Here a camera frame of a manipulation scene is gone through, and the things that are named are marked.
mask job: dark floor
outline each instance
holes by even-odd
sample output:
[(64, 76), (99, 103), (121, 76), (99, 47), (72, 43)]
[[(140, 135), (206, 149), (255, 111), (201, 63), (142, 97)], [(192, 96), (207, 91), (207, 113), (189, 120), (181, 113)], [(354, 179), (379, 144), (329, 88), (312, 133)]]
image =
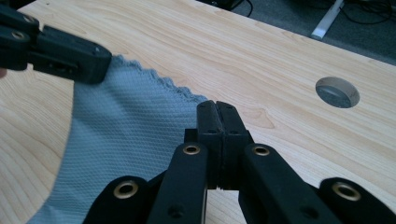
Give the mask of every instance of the dark floor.
[[(250, 0), (254, 6), (250, 18), (276, 27), (310, 36), (334, 0)], [(389, 1), (396, 6), (396, 0)], [(246, 16), (250, 5), (245, 0), (233, 12)], [(396, 12), (379, 24), (358, 24), (381, 21), (384, 17), (362, 10), (359, 4), (346, 3), (322, 42), (347, 49), (379, 61), (396, 65)]]

